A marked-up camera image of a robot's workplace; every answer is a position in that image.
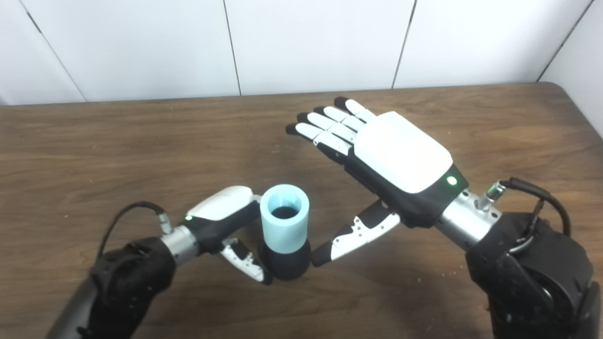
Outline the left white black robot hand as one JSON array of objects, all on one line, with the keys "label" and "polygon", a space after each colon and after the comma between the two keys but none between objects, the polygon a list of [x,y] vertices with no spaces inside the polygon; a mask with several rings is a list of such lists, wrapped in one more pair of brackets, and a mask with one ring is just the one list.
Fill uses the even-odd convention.
[{"label": "left white black robot hand", "polygon": [[263,285],[273,277],[242,240],[232,236],[256,221],[260,215],[258,198],[246,186],[230,186],[206,198],[184,217],[194,237],[196,256],[220,254],[232,266]]}]

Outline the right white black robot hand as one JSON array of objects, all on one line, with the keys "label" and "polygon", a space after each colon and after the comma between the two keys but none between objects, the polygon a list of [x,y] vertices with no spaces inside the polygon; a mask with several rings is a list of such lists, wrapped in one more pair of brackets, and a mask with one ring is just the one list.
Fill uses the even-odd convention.
[{"label": "right white black robot hand", "polygon": [[354,99],[300,113],[285,128],[314,144],[378,197],[311,253],[319,267],[397,225],[429,229],[468,188],[450,152],[396,112],[375,114]]}]

